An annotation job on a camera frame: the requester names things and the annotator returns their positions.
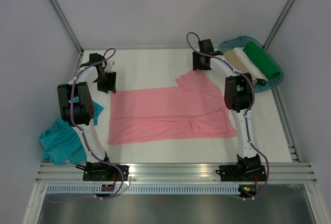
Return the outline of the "pink t shirt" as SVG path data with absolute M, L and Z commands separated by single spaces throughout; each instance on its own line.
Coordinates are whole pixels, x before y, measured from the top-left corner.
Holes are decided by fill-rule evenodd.
M 175 82 L 176 86 L 112 95 L 108 143 L 236 136 L 223 94 L 206 74 L 191 71 Z

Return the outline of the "teal t shirt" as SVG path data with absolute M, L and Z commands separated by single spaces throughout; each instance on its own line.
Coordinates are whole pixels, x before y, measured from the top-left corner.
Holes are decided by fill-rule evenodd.
M 44 153 L 43 159 L 52 164 L 61 165 L 85 162 L 86 152 L 79 136 L 69 124 L 58 119 L 53 128 L 43 131 L 39 137 Z

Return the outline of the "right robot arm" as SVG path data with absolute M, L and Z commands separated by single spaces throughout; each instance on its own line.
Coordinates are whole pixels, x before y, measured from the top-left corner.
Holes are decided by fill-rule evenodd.
M 238 140 L 236 164 L 219 166 L 216 173 L 223 182 L 267 182 L 269 168 L 261 163 L 266 156 L 254 145 L 251 108 L 255 95 L 251 75 L 235 69 L 220 51 L 215 51 L 210 39 L 198 38 L 198 46 L 193 51 L 193 69 L 213 70 L 225 77 L 224 102 L 232 113 Z

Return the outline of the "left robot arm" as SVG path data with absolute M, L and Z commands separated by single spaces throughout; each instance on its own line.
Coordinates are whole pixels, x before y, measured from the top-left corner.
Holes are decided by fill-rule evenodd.
M 88 76 L 96 72 L 97 78 L 92 82 L 97 84 L 97 90 L 106 94 L 116 93 L 117 73 L 113 71 L 112 57 L 91 53 L 89 61 L 80 65 L 77 75 L 57 87 L 61 118 L 77 133 L 86 153 L 86 164 L 76 166 L 84 171 L 83 180 L 86 182 L 116 181 L 120 173 L 110 165 L 107 152 L 95 131 L 95 107 L 88 87 Z

